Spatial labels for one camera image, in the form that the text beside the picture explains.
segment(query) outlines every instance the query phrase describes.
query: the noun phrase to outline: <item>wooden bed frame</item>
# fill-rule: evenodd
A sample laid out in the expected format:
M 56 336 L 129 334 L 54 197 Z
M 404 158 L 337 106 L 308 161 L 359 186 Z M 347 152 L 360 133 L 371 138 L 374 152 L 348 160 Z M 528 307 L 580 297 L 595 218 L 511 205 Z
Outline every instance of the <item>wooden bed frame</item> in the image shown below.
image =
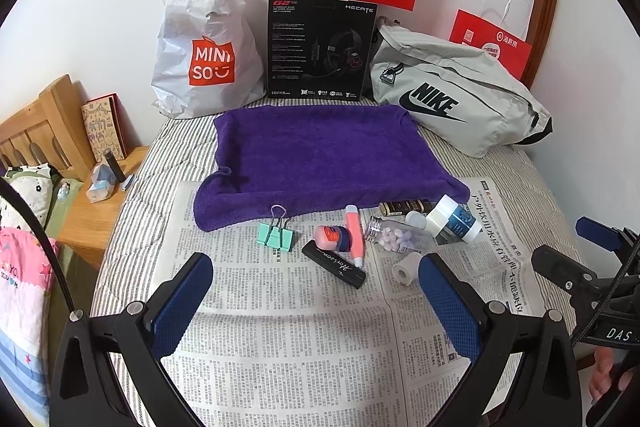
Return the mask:
M 48 162 L 65 178 L 87 179 L 96 162 L 80 107 L 78 92 L 66 74 L 0 123 L 4 168 Z

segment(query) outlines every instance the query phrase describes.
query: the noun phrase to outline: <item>white plastic bag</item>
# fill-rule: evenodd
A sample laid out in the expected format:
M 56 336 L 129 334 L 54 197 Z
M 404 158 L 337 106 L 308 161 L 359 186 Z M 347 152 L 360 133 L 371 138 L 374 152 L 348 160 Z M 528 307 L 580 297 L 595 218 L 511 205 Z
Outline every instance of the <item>white plastic bag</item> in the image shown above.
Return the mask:
M 264 68 L 244 0 L 164 0 L 151 85 L 169 118 L 195 118 L 264 96 Z

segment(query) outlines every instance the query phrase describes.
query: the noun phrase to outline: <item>metal bolt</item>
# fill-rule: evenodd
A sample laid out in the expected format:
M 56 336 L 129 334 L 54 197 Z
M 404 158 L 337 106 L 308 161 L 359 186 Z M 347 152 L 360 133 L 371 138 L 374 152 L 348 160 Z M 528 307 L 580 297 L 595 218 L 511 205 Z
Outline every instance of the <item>metal bolt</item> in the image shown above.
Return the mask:
M 72 311 L 71 313 L 69 313 L 69 320 L 71 320 L 71 322 L 78 322 L 83 315 L 84 313 L 82 312 L 82 310 Z
M 549 318 L 553 322 L 560 322 L 562 320 L 562 314 L 558 310 L 549 310 Z
M 496 315 L 502 315 L 505 311 L 504 304 L 498 301 L 491 301 L 489 303 L 489 311 L 495 313 Z
M 145 305 L 142 302 L 134 301 L 127 306 L 127 313 L 129 315 L 138 315 L 144 307 Z

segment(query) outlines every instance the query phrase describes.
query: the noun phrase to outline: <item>nike waist bag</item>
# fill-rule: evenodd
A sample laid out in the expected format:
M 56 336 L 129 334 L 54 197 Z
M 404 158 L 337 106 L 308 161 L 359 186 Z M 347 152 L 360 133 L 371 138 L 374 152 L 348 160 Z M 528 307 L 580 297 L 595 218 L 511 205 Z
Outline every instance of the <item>nike waist bag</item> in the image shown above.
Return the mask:
M 492 145 L 528 145 L 551 133 L 551 116 L 484 50 L 414 33 L 378 19 L 382 43 L 371 61 L 378 103 L 414 120 L 473 158 Z

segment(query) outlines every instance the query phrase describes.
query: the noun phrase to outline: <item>striped bedsheet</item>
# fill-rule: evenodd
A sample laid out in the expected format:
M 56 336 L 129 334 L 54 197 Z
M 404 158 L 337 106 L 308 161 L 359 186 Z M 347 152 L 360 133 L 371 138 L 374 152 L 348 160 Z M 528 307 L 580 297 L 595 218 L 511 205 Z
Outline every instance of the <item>striped bedsheet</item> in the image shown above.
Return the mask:
M 267 103 L 349 102 L 263 99 L 249 107 Z M 360 103 L 375 105 L 369 100 Z M 177 183 L 203 180 L 216 169 L 215 117 L 167 120 L 162 126 L 121 207 L 98 276 L 92 315 L 116 314 L 127 303 L 148 298 Z M 522 150 L 496 146 L 482 159 L 469 158 L 430 131 L 418 129 L 436 157 L 454 176 L 490 176 L 494 179 L 516 233 L 531 250 L 546 243 L 581 262 L 571 227 Z M 546 307 L 560 310 L 568 328 L 573 330 L 575 314 L 566 293 L 538 275 L 536 279 Z M 114 357 L 114 368 L 134 415 L 143 425 L 152 425 L 120 357 Z

